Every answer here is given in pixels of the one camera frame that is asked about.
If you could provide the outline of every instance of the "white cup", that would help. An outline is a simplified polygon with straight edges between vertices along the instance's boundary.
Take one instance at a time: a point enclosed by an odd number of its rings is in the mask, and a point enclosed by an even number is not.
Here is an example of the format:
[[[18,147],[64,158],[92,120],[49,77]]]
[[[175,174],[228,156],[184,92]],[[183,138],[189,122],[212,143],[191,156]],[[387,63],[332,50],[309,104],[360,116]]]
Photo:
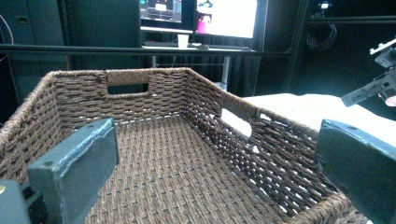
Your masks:
[[[189,36],[188,35],[177,35],[178,47],[180,49],[186,49],[189,46]]]

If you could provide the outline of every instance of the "desk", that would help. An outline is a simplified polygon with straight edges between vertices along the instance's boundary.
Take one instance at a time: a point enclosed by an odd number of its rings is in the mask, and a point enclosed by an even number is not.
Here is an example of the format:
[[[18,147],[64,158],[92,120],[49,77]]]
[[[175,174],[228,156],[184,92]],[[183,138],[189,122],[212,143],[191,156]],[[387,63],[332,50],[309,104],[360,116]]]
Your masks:
[[[294,95],[281,93],[274,95],[243,98],[247,102],[269,110],[279,116],[303,124],[319,132],[323,119],[337,120],[356,128],[396,147],[396,121],[385,119],[360,105],[346,107],[339,97],[322,94]],[[250,136],[251,127],[229,111],[223,111],[223,119],[239,132]]]
[[[244,52],[240,49],[195,49],[195,48],[187,48],[187,49],[179,49],[179,48],[172,48],[172,47],[148,47],[148,46],[142,46],[143,49],[156,49],[156,50],[167,50],[167,49],[172,49],[172,50],[183,50],[183,51],[203,51],[203,52],[209,52],[209,51],[233,51],[233,52]],[[183,64],[162,64],[162,65],[221,65],[222,66],[222,72],[221,72],[221,82],[215,82],[216,85],[218,85],[220,88],[224,89],[227,91],[227,84],[228,84],[228,75],[230,72],[230,61],[231,57],[230,56],[224,56],[223,57],[223,63],[217,64],[217,63],[183,63]],[[151,56],[151,67],[155,68],[157,67],[157,55]]]

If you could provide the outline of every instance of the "shelf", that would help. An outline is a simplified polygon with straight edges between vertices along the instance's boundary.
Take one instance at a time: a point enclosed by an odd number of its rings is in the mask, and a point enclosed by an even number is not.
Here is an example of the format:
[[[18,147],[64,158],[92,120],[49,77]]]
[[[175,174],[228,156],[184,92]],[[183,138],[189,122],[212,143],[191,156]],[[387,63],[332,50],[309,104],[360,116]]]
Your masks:
[[[306,24],[388,24],[396,23],[396,16],[308,18]]]

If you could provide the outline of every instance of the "basket side wall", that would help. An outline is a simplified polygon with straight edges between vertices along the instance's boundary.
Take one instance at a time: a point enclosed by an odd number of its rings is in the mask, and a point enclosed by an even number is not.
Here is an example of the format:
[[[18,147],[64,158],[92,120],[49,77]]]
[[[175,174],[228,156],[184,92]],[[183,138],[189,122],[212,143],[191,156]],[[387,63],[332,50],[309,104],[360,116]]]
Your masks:
[[[56,90],[64,128],[70,132],[94,119],[109,117],[131,122],[183,114],[186,75],[185,69],[60,72]],[[109,94],[110,80],[117,85],[147,82],[148,91]]]
[[[27,180],[27,166],[64,139],[53,74],[42,78],[0,130],[0,178]]]
[[[242,173],[247,184],[254,186],[252,190],[258,196],[269,197],[280,213],[294,217],[337,194],[314,164],[317,132],[244,102],[191,74],[186,89],[187,117],[210,139],[230,169]],[[251,136],[222,121],[222,108],[247,121]],[[346,200],[341,203],[349,207]]]

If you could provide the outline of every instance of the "cable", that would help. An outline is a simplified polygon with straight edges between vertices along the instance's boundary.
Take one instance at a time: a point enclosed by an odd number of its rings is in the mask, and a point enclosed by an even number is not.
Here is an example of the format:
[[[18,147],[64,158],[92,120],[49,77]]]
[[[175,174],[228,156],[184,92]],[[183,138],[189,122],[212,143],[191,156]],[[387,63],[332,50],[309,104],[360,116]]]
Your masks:
[[[334,12],[335,12],[341,5],[343,5],[343,3],[344,3],[344,0],[341,0],[340,4],[338,4],[338,6],[337,6],[335,9],[332,10],[332,12],[329,14],[329,16],[332,16],[332,14],[334,14]]]
[[[174,56],[174,61],[172,62],[172,67],[175,65],[176,57],[177,56]]]
[[[317,41],[316,37],[308,33],[308,35],[306,36],[306,44],[311,50],[324,51],[329,49],[334,44],[337,37],[337,28],[334,24],[329,24],[329,27],[330,29],[332,29],[332,31],[330,32],[329,36],[323,41],[323,43],[320,44]]]
[[[11,44],[14,44],[14,35],[11,32],[11,29],[8,26],[8,23],[6,22],[6,20],[3,18],[2,15],[0,15],[1,20],[3,21],[3,23],[6,25],[8,31],[9,31],[9,36],[11,37]],[[0,59],[0,62],[2,62],[8,55],[4,56],[4,58]]]

